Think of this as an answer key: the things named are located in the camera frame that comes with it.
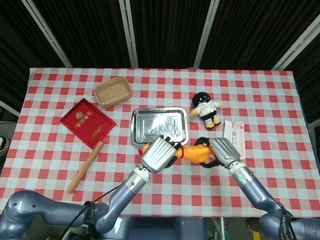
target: metal tray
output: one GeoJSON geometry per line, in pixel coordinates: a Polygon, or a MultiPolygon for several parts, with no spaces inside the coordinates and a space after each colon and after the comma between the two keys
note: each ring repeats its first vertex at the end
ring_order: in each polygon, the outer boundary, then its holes
{"type": "Polygon", "coordinates": [[[180,107],[139,108],[131,116],[131,143],[144,146],[158,136],[170,137],[171,141],[188,142],[186,111],[180,107]]]}

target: wooden handle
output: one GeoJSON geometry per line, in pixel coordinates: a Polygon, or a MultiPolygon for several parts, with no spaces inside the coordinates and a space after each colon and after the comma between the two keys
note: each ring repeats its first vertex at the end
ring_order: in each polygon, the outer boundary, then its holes
{"type": "Polygon", "coordinates": [[[66,190],[68,193],[72,194],[74,192],[79,182],[81,181],[82,177],[85,175],[88,168],[91,166],[92,162],[95,160],[96,156],[98,155],[98,153],[100,152],[103,146],[104,146],[104,143],[102,141],[99,141],[96,144],[93,151],[90,153],[88,159],[83,163],[82,167],[77,172],[75,178],[72,180],[71,184],[66,190]]]}

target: plush toy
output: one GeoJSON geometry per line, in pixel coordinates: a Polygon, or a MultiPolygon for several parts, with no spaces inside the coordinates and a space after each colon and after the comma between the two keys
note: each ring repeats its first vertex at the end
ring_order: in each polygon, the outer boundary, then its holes
{"type": "Polygon", "coordinates": [[[212,129],[221,123],[216,114],[217,108],[223,107],[222,102],[212,101],[209,94],[202,91],[193,96],[192,103],[195,108],[190,112],[190,116],[199,115],[207,129],[212,129]]]}

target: gray robot arm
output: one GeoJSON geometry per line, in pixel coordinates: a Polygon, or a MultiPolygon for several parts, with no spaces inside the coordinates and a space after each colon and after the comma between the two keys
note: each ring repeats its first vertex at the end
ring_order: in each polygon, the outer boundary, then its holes
{"type": "Polygon", "coordinates": [[[158,137],[142,155],[142,165],[136,165],[124,182],[110,196],[106,203],[95,203],[94,207],[53,201],[31,190],[14,193],[0,215],[0,240],[26,240],[24,237],[35,215],[53,226],[68,226],[84,208],[82,214],[72,224],[81,226],[91,220],[99,233],[109,232],[124,208],[150,179],[150,174],[161,172],[172,160],[178,147],[169,143],[169,138],[158,137]]]}
{"type": "MultiPolygon", "coordinates": [[[[290,240],[289,234],[286,236],[286,229],[283,220],[283,208],[275,201],[269,192],[255,177],[254,173],[242,162],[240,154],[226,138],[209,139],[217,160],[227,169],[237,185],[256,208],[268,212],[260,218],[262,231],[272,239],[290,240]],[[280,227],[283,228],[283,238],[280,234],[280,227]]],[[[319,240],[320,239],[320,219],[301,218],[290,221],[293,232],[298,240],[319,240]]]]}

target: table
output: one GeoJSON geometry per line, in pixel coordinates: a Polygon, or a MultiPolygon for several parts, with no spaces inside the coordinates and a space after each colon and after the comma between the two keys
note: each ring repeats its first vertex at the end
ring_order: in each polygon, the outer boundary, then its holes
{"type": "MultiPolygon", "coordinates": [[[[31,68],[27,94],[0,178],[0,209],[22,189],[57,201],[83,204],[119,185],[140,163],[130,142],[130,118],[137,108],[192,109],[197,92],[208,92],[222,121],[245,124],[246,160],[261,183],[296,217],[320,217],[320,177],[290,71],[194,69],[31,68]],[[114,107],[97,106],[93,88],[124,76],[132,97],[114,107]],[[59,120],[82,98],[116,122],[106,144],[73,194],[66,189],[91,149],[59,120]]],[[[188,117],[189,143],[222,137],[224,124],[205,129],[188,117]]],[[[103,198],[108,202],[109,196],[103,198]]],[[[203,168],[177,160],[154,174],[123,211],[138,216],[259,217],[223,167],[203,168]]]]}

